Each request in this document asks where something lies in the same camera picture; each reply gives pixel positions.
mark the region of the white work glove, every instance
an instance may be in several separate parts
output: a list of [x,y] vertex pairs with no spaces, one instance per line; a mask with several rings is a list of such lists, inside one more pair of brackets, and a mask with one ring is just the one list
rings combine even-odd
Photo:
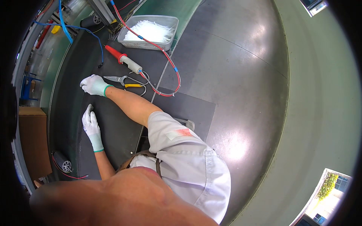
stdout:
[[106,96],[106,88],[109,86],[113,85],[105,83],[103,78],[96,74],[92,74],[80,82],[80,87],[82,87],[84,92],[89,93],[90,95],[99,95],[104,97]]
[[93,110],[93,106],[89,104],[82,117],[83,129],[92,143],[93,151],[101,152],[104,150],[101,140],[101,130],[98,126],[96,114],[91,110]]

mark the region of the red wire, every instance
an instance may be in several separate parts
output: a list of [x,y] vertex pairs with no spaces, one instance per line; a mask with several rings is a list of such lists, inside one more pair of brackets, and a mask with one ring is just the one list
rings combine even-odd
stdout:
[[117,11],[123,10],[124,8],[126,8],[129,4],[131,4],[131,3],[134,2],[134,1],[136,1],[136,0],[131,1],[130,3],[128,3],[127,5],[125,5],[122,9],[119,9],[119,10],[117,10]]
[[48,5],[48,7],[47,7],[46,9],[44,9],[41,13],[39,13],[35,18],[37,18],[37,17],[40,16],[41,14],[45,13],[45,11],[48,10],[49,7],[53,4],[53,1],[54,1],[54,0],[52,0],[51,3]]
[[63,173],[62,169],[61,169],[61,168],[58,166],[58,164],[55,162],[55,159],[54,159],[53,154],[51,155],[51,158],[53,159],[54,165],[60,170],[60,172],[61,172],[62,174],[66,175],[67,177],[74,178],[74,179],[83,179],[83,178],[85,178],[85,177],[88,177],[88,175],[85,175],[85,176],[82,176],[82,177],[73,177],[73,176],[69,176],[69,175]]
[[[118,17],[120,18],[120,20],[122,21],[122,23],[123,23],[123,25],[130,31],[130,32],[132,32],[135,36],[138,36],[138,34],[136,34],[134,31],[132,31],[127,25],[126,25],[126,23],[123,21],[123,19],[122,19],[122,17],[120,16],[120,14],[119,14],[119,12],[118,12],[118,10],[117,10],[117,7],[115,6],[115,5],[113,5],[113,7],[114,7],[114,9],[115,9],[115,12],[117,13],[117,15],[118,15]],[[143,40],[145,40],[146,42],[148,42],[148,43],[150,43],[150,44],[152,44],[152,45],[154,45],[154,46],[156,46],[157,48],[159,48],[164,54],[165,54],[165,56],[167,57],[167,60],[170,62],[170,64],[172,65],[172,67],[173,68],[175,68],[175,65],[173,65],[173,63],[172,63],[172,61],[171,61],[171,59],[170,59],[170,57],[168,56],[168,54],[161,48],[161,47],[159,47],[158,45],[156,45],[155,43],[153,43],[153,42],[150,42],[150,41],[148,41],[147,39],[145,39],[145,38],[143,38]],[[178,74],[178,72],[176,72],[176,75],[177,75],[177,80],[178,80],[178,86],[177,86],[177,88],[176,88],[176,90],[175,90],[175,92],[177,92],[177,90],[179,89],[179,87],[180,87],[180,75]],[[173,94],[171,94],[171,95],[164,95],[164,94],[162,94],[162,93],[160,93],[160,92],[158,92],[157,90],[155,90],[153,87],[152,87],[152,89],[154,90],[154,92],[155,93],[157,93],[157,94],[159,94],[159,95],[161,95],[161,96],[164,96],[164,97],[170,97],[170,96],[173,96]]]

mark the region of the plastic storage tray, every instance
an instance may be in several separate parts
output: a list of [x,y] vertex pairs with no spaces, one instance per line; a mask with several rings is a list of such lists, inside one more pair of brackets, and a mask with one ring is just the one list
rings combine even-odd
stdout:
[[[136,23],[142,20],[148,20],[150,22],[155,22],[157,24],[163,25],[163,26],[170,26],[175,27],[175,33],[173,34],[172,38],[168,42],[155,42],[158,46],[163,48],[165,51],[169,50],[171,48],[171,44],[173,42],[173,39],[175,38],[177,25],[178,25],[178,19],[177,17],[171,17],[171,16],[161,16],[161,15],[139,15],[139,16],[132,16],[128,19],[126,22],[126,25],[131,28]],[[160,50],[156,46],[149,44],[145,41],[124,41],[125,35],[127,34],[128,29],[126,27],[123,27],[118,35],[117,41],[122,43],[127,48],[137,48],[137,49],[146,49],[146,50]]]

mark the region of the brown apron strap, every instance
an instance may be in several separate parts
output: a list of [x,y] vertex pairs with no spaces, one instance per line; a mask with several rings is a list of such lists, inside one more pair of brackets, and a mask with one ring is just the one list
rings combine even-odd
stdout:
[[[148,156],[148,157],[152,157],[152,158],[156,158],[156,155],[149,152],[149,150],[145,150],[145,151],[141,151],[141,152],[138,152],[136,154],[134,154],[130,159],[128,159],[127,161],[125,161],[122,165],[119,166],[119,168],[117,169],[117,171],[115,173],[118,173],[120,172],[121,170],[124,170],[124,169],[127,169],[130,167],[130,164],[133,160],[134,157],[138,156],[138,155],[145,155],[145,156]],[[157,158],[156,159],[156,172],[158,173],[158,175],[160,177],[161,176],[161,169],[160,169],[160,160]]]

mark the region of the red patch on shirt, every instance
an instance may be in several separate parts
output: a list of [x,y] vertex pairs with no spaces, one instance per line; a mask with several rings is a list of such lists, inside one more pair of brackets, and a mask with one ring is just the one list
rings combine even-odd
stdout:
[[182,137],[192,137],[193,135],[190,133],[189,129],[177,129],[175,130]]

